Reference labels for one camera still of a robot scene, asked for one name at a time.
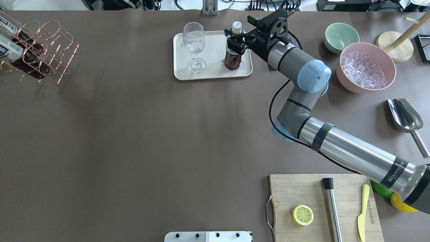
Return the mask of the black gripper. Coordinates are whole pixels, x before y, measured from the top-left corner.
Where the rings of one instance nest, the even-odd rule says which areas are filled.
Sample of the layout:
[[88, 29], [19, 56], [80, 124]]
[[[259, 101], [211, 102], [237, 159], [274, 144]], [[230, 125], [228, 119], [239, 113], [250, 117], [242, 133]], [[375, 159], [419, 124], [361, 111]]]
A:
[[248, 16], [248, 23], [256, 27], [249, 33], [235, 34], [232, 30], [224, 29], [227, 37], [227, 47], [236, 54], [243, 55], [249, 48], [262, 59], [268, 59], [272, 47], [279, 41], [289, 44], [287, 18], [289, 14], [283, 9], [278, 9], [270, 15], [255, 19]]

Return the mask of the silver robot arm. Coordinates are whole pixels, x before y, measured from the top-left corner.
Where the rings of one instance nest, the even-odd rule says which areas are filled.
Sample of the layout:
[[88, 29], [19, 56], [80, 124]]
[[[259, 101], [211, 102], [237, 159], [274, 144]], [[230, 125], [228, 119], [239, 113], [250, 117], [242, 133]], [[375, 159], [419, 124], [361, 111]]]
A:
[[252, 50], [294, 83], [273, 122], [275, 133], [333, 158], [340, 166], [392, 190], [410, 207], [429, 213], [428, 164], [414, 164], [311, 116], [314, 105], [329, 87], [332, 72], [321, 60], [289, 42], [289, 16], [282, 9], [262, 19], [248, 16], [248, 23], [255, 29], [238, 34], [224, 31], [229, 49], [241, 55], [246, 49]]

